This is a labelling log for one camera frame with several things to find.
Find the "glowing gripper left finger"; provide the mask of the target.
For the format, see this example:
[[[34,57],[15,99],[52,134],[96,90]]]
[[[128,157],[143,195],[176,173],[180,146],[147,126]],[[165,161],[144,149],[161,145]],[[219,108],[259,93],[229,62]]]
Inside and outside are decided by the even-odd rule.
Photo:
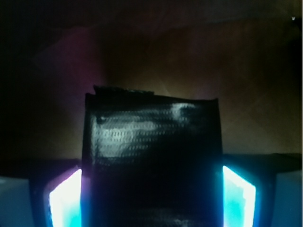
[[[81,226],[81,174],[77,159],[1,161],[0,225]]]

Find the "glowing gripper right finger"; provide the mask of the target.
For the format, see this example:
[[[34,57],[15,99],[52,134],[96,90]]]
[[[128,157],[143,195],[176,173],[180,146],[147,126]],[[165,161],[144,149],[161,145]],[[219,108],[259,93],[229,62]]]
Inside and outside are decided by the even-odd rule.
[[[301,154],[225,155],[225,227],[301,227]]]

